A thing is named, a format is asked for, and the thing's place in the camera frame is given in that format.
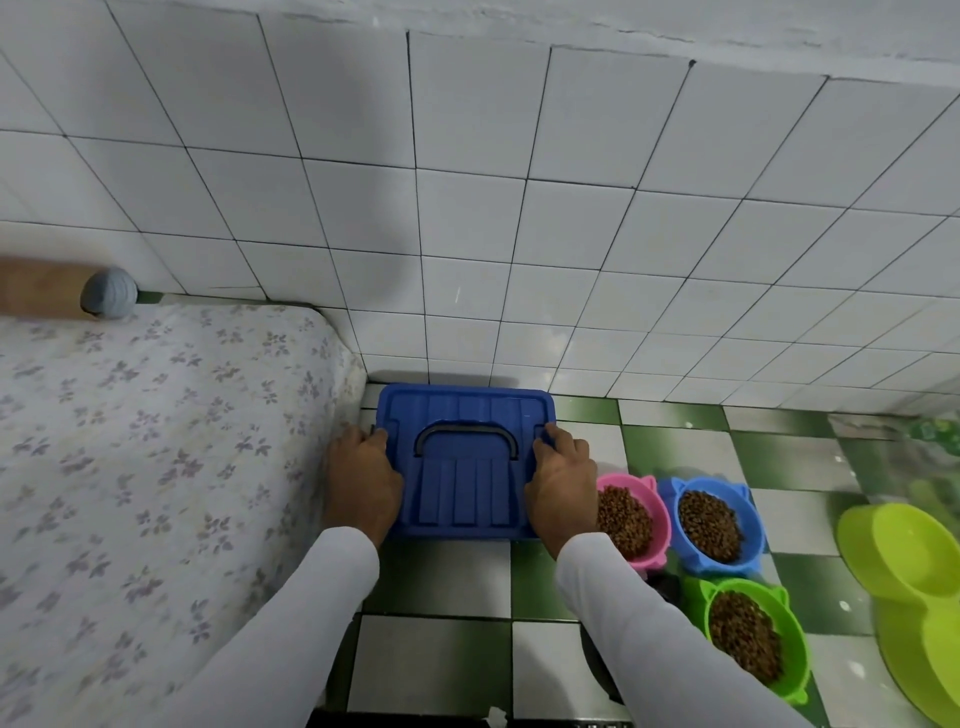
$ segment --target dry kibble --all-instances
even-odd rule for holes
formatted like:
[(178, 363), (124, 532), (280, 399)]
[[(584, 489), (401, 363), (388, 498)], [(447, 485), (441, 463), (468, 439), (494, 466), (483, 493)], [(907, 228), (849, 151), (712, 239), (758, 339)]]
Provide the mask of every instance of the dry kibble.
[(642, 556), (653, 538), (650, 514), (626, 488), (605, 488), (597, 497), (597, 528), (631, 561)]
[(783, 675), (780, 635), (755, 601), (739, 592), (721, 592), (710, 605), (710, 639), (764, 685)]
[(686, 538), (706, 556), (721, 564), (740, 558), (743, 533), (727, 503), (703, 491), (687, 491), (680, 496), (679, 512)]

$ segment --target hand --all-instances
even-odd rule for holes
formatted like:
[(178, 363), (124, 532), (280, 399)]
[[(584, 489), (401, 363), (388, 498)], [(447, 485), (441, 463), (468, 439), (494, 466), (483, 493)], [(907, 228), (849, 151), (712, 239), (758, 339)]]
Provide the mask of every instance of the hand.
[(574, 440), (554, 423), (546, 431), (556, 449), (534, 441), (537, 471), (523, 495), (530, 524), (556, 559), (567, 541), (597, 529), (597, 464), (586, 440)]
[(367, 437), (348, 425), (326, 451), (324, 524), (353, 526), (380, 548), (402, 497), (403, 476), (387, 460), (387, 430)]

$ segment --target floral bed sheet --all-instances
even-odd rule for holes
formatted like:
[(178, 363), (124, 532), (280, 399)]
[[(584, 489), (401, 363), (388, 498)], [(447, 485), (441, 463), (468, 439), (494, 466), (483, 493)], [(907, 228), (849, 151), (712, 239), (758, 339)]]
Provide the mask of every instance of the floral bed sheet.
[(146, 722), (313, 543), (364, 380), (308, 308), (0, 318), (0, 724)]

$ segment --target white sleeve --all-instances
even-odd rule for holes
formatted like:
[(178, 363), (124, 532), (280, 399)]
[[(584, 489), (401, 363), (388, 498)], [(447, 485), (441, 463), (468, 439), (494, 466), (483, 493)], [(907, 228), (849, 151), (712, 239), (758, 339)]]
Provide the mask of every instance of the white sleeve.
[(607, 534), (570, 539), (557, 558), (556, 581), (636, 725), (810, 728), (638, 578)]
[(157, 725), (302, 728), (379, 572), (366, 535), (328, 528), (274, 597), (169, 698)]

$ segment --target blue pet bowl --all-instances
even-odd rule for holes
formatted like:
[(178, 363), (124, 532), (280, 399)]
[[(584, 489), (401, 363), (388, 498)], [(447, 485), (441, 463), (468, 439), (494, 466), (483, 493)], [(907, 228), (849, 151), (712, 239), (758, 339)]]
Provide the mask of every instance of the blue pet bowl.
[[(732, 564), (714, 561), (694, 546), (680, 526), (680, 498), (686, 491), (703, 491), (716, 496), (727, 503), (736, 514), (736, 524), (740, 527), (744, 540), (740, 545), (740, 558)], [(712, 477), (695, 477), (692, 480), (680, 480), (672, 477), (657, 483), (657, 492), (666, 504), (670, 514), (673, 532), (670, 547), (677, 552), (684, 569), (695, 575), (749, 576), (760, 572), (760, 556), (766, 546), (767, 538), (763, 532), (763, 523), (754, 505), (750, 502), (750, 489), (740, 483), (727, 483)]]

